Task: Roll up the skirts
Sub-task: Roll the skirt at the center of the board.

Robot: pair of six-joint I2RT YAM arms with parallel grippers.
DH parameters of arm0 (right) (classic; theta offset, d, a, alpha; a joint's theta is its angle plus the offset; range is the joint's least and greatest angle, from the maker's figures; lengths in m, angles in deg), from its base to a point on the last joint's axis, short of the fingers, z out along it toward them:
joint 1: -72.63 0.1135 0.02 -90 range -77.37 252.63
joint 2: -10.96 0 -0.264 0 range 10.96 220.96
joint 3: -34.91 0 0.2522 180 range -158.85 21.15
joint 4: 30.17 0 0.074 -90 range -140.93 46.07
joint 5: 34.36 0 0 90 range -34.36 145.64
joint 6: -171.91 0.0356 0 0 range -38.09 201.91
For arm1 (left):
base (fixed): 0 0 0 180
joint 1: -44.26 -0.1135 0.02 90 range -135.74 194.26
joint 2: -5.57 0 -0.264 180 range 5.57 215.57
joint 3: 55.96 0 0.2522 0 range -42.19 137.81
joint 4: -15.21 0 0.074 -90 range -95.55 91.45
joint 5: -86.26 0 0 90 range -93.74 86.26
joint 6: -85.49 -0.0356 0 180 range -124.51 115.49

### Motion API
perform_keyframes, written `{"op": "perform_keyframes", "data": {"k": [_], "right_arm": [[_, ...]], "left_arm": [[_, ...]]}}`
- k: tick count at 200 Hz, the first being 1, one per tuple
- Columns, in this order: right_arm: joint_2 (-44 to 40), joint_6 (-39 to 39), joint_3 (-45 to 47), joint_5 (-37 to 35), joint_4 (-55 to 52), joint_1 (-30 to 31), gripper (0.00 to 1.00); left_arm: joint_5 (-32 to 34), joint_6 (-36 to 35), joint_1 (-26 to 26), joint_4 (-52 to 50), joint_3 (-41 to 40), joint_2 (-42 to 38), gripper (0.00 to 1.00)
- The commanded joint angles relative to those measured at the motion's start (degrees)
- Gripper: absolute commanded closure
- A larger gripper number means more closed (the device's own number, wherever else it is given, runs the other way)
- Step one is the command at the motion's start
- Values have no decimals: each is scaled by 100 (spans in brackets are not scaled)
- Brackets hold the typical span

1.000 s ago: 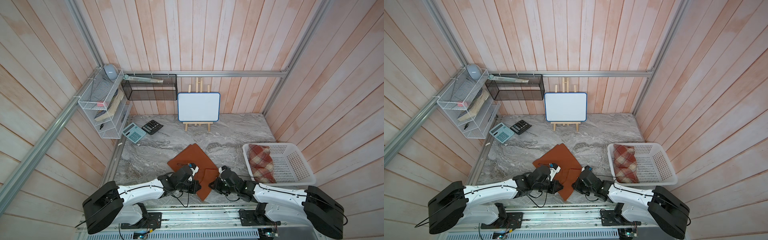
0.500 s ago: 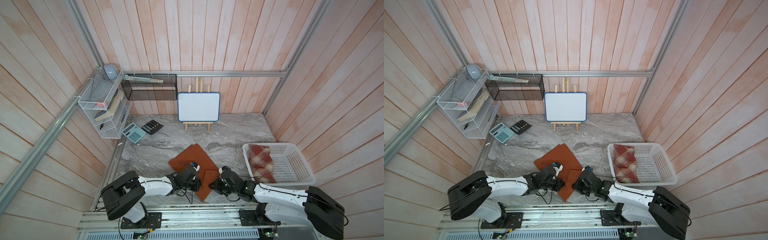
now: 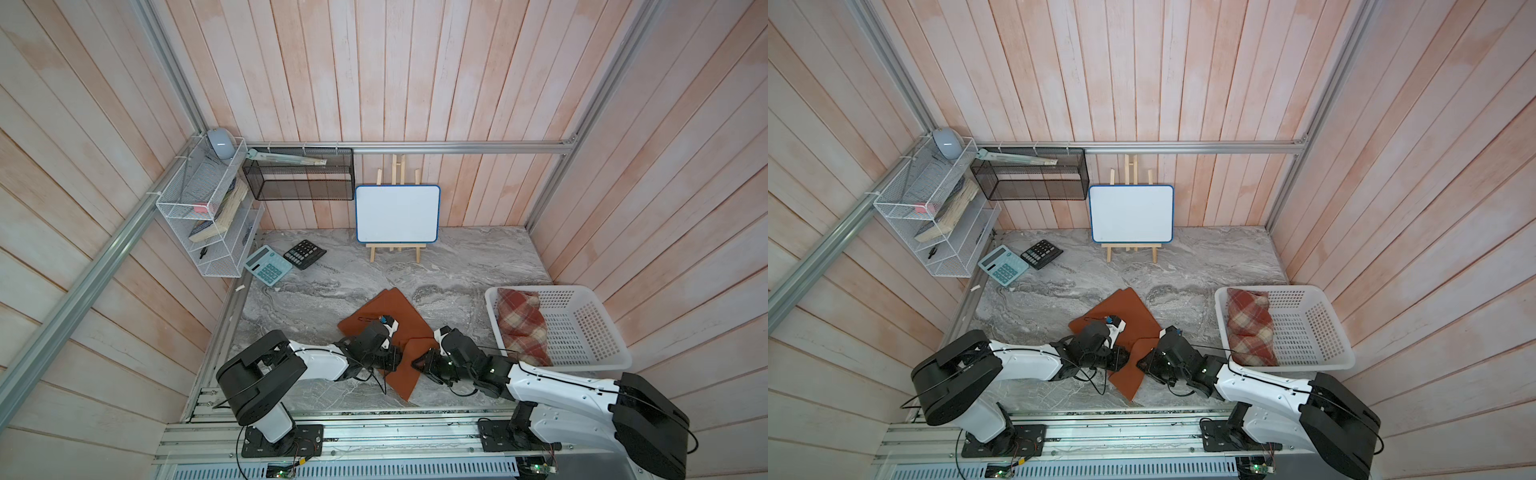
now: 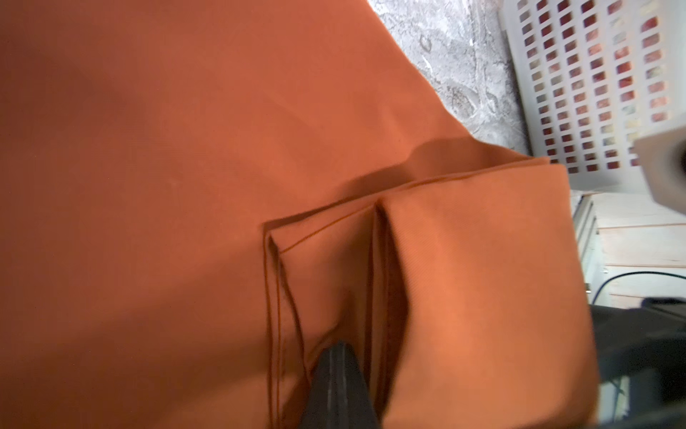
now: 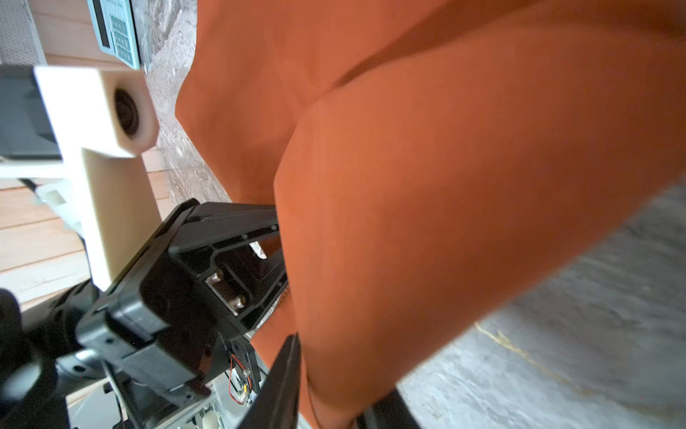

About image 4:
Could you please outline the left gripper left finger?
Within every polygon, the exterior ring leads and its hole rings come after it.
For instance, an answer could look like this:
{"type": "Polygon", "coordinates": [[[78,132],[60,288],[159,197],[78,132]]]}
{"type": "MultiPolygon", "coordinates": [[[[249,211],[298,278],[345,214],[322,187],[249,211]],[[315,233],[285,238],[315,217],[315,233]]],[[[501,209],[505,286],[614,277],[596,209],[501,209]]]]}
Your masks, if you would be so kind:
{"type": "Polygon", "coordinates": [[[331,346],[319,357],[299,428],[338,427],[336,350],[336,345],[331,346]]]}

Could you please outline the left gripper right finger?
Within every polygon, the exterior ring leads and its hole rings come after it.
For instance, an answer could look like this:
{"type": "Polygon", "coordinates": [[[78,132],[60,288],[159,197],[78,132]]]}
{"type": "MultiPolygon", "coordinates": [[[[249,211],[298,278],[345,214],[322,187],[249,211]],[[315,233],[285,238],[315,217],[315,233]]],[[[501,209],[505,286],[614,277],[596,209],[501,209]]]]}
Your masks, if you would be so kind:
{"type": "Polygon", "coordinates": [[[357,357],[343,342],[336,345],[336,427],[380,427],[357,357]]]}

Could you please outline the rust orange skirt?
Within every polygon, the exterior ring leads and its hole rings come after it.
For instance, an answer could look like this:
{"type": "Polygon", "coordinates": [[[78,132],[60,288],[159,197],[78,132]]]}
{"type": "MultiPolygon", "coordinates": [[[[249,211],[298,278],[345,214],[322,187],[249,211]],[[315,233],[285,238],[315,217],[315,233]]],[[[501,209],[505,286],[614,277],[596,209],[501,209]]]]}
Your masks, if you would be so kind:
{"type": "Polygon", "coordinates": [[[475,139],[365,1],[1,5],[1,425],[571,428],[566,169],[475,139]]]}

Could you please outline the white plastic basket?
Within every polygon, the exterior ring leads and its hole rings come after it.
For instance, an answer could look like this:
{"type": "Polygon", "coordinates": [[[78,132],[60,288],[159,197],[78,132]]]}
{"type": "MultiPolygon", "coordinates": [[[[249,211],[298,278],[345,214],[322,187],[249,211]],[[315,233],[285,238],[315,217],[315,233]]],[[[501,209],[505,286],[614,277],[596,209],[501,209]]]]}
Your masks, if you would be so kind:
{"type": "Polygon", "coordinates": [[[685,3],[505,1],[532,152],[576,191],[644,193],[634,143],[685,110],[685,3]]]}

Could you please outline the red plaid skirt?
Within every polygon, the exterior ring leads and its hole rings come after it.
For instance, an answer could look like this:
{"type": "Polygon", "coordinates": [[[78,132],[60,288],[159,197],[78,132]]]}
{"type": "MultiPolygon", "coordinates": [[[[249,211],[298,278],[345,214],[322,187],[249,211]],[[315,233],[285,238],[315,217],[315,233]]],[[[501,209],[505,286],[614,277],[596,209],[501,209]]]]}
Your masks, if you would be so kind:
{"type": "Polygon", "coordinates": [[[633,143],[668,120],[665,1],[517,1],[533,137],[571,176],[639,166],[633,143]]]}

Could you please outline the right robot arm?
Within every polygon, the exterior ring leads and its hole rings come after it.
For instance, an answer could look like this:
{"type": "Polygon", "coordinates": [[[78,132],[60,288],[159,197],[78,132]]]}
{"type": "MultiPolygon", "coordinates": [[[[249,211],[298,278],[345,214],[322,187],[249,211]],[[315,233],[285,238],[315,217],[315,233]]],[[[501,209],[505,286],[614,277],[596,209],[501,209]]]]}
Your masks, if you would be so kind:
{"type": "Polygon", "coordinates": [[[600,382],[628,410],[598,428],[685,427],[685,300],[646,298],[635,309],[591,306],[600,382]]]}

